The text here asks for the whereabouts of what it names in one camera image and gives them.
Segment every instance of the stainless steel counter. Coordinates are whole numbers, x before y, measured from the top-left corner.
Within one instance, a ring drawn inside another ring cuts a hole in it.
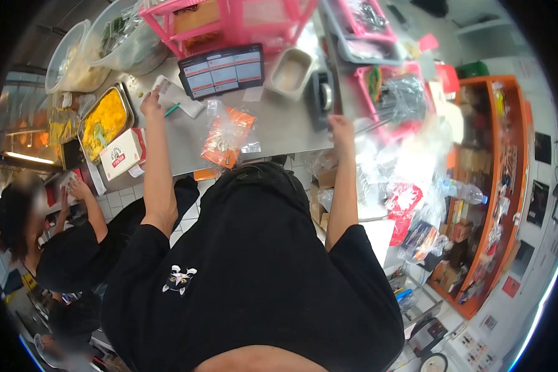
[[[324,54],[320,49],[317,32],[312,21],[305,27],[298,40],[298,45],[306,47],[306,50],[310,50],[310,46],[314,47],[317,54],[321,56],[318,69],[326,68]],[[271,69],[276,57],[265,56],[266,71]],[[177,58],[168,58],[154,71],[139,77],[112,71],[95,94],[99,96],[115,81],[122,81],[126,85],[128,99],[134,110],[134,126],[144,127],[144,115],[140,112],[140,104],[144,95],[139,98],[139,94],[150,92],[158,75],[163,75],[182,86],[178,77]],[[302,98],[296,102],[265,89],[260,102],[245,102],[243,100],[244,93],[244,90],[240,90],[216,97],[223,101],[226,106],[243,109],[256,117],[255,132],[262,151],[260,153],[242,154],[243,159],[250,160],[285,153],[299,153],[333,146],[328,140],[326,130],[319,133],[313,130],[305,95],[302,95]],[[202,147],[209,133],[208,117],[205,110],[201,111],[195,119],[192,119],[181,109],[176,109],[166,117],[165,127],[168,135],[173,175],[181,175],[215,166],[215,164],[201,158]],[[108,192],[124,189],[143,181],[142,177],[135,179],[126,173],[108,182],[102,165],[99,166],[99,171]]]

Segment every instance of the green container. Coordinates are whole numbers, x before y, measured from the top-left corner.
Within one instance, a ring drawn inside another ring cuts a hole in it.
[[[488,66],[482,61],[477,61],[473,63],[468,63],[456,67],[457,76],[459,78],[473,78],[475,76],[489,76],[490,71],[488,71]]]

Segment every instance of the tablet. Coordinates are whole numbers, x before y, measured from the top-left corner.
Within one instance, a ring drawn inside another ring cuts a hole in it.
[[[265,82],[262,44],[231,46],[178,61],[179,79],[193,100]]]

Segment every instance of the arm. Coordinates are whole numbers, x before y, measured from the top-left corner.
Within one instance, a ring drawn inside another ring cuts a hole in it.
[[[60,188],[60,203],[62,203],[62,209],[60,210],[60,215],[56,220],[54,235],[64,231],[64,224],[66,223],[68,213],[70,213],[70,204],[68,204],[68,191],[66,191],[65,187]]]
[[[64,303],[64,300],[62,299],[62,294],[59,294],[58,292],[52,292],[52,298],[60,303]]]
[[[327,240],[325,242],[327,252],[333,248],[348,227],[359,222],[357,219],[353,124],[340,115],[330,115],[328,121],[333,131],[334,148],[339,160],[339,168],[335,180],[331,218],[328,220]]]
[[[149,155],[144,169],[145,216],[141,224],[155,226],[170,238],[178,219],[174,186],[171,178],[170,154],[165,134],[164,110],[157,102],[159,87],[147,93],[140,110],[145,117]]]
[[[101,243],[105,239],[105,235],[108,234],[108,224],[105,222],[104,213],[101,211],[101,207],[93,196],[91,189],[82,180],[76,178],[71,180],[68,186],[72,196],[85,202],[89,223],[95,231],[97,243]]]

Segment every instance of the pink basket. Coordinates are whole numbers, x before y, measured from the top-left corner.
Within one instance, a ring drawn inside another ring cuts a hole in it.
[[[359,84],[360,89],[362,89],[362,93],[364,94],[364,99],[366,100],[366,105],[370,110],[370,117],[373,119],[374,122],[379,122],[379,116],[376,113],[376,108],[374,107],[374,103],[372,102],[372,98],[370,98],[370,93],[368,92],[368,87],[366,86],[366,81],[364,79],[364,75],[372,69],[372,66],[364,66],[359,67],[355,73],[353,74],[357,78],[357,82]],[[419,69],[419,65],[417,62],[406,62],[403,66],[391,66],[391,65],[380,65],[380,69],[383,73],[384,78],[390,78],[394,75],[399,74],[402,71],[416,74],[420,80],[424,83],[425,90],[425,100],[428,106],[428,112],[433,112],[434,106],[432,105],[432,98],[430,96],[428,86],[424,82],[424,78],[422,77],[421,71]],[[388,130],[385,126],[379,126],[376,128],[377,134],[382,138],[385,144],[390,144],[391,142],[397,141],[401,138],[405,138],[412,133],[415,133],[421,128],[422,123],[410,120],[408,122],[401,123],[397,126],[395,130]]]
[[[376,0],[367,0],[367,1],[370,4],[370,6],[374,8],[376,13],[380,17],[386,19],[383,10],[380,9],[380,6],[376,2]],[[374,40],[388,41],[392,43],[397,42],[397,35],[394,34],[393,29],[391,29],[391,26],[388,23],[385,26],[386,29],[385,32],[374,32],[374,31],[366,30],[364,24],[358,22],[358,20],[355,19],[353,12],[349,8],[348,0],[339,0],[339,3],[341,4],[341,7],[343,9],[343,14],[345,15],[345,18],[347,18],[349,25],[353,30],[354,35],[358,39],[374,39]]]
[[[318,0],[218,0],[219,20],[176,34],[172,13],[207,0],[168,0],[139,15],[159,35],[178,58],[214,49],[260,42],[265,52],[282,50],[295,44]],[[155,16],[164,18],[161,27]],[[202,34],[218,32],[221,36],[198,49],[184,47],[183,42]]]

